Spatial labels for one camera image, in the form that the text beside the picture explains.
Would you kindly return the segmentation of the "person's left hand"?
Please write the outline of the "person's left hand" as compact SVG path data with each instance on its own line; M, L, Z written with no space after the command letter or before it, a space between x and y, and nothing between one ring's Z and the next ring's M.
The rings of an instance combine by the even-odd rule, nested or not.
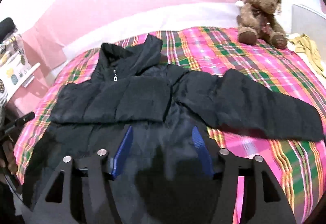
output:
M8 168L11 174L16 174L18 166L13 151L13 143L11 140L7 140L1 144L1 168Z

